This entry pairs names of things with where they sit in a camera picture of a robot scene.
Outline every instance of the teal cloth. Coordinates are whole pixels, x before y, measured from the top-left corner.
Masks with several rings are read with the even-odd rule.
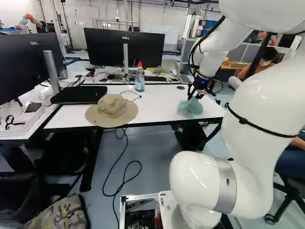
[[[192,97],[188,101],[180,101],[178,104],[178,111],[188,110],[190,113],[195,115],[201,115],[203,112],[202,104],[196,99]]]

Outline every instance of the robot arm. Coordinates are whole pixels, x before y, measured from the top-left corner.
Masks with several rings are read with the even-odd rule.
[[[213,76],[226,53],[252,29],[282,33],[305,30],[304,1],[276,3],[221,0],[226,26],[220,25],[201,43],[203,53],[195,51],[199,72]],[[254,219],[268,212],[273,202],[276,162],[305,123],[305,100],[301,99],[305,96],[304,59],[305,43],[295,56],[253,75],[238,87],[221,129],[234,161],[195,152],[180,152],[173,158],[171,189],[191,228],[212,228],[221,213]],[[290,80],[296,85],[293,93],[286,89]]]
[[[22,18],[22,20],[19,22],[18,25],[15,26],[17,30],[21,31],[21,34],[27,33],[26,25],[28,24],[28,20],[30,20],[33,24],[36,25],[36,27],[41,27],[42,23],[39,20],[34,19],[34,17],[30,14],[25,14]]]

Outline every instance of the dell logo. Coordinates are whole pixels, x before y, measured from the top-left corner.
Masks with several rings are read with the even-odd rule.
[[[30,42],[31,45],[39,45],[38,42]]]

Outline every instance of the face mask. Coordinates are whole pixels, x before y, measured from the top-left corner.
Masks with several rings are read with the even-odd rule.
[[[266,66],[268,66],[270,63],[271,63],[271,61],[260,61],[260,62],[259,62],[259,64],[260,64],[262,67],[266,67]]]

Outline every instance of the beige hat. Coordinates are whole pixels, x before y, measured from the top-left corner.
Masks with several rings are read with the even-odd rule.
[[[129,123],[137,114],[138,107],[133,102],[119,94],[106,94],[87,109],[85,117],[93,125],[110,128]]]

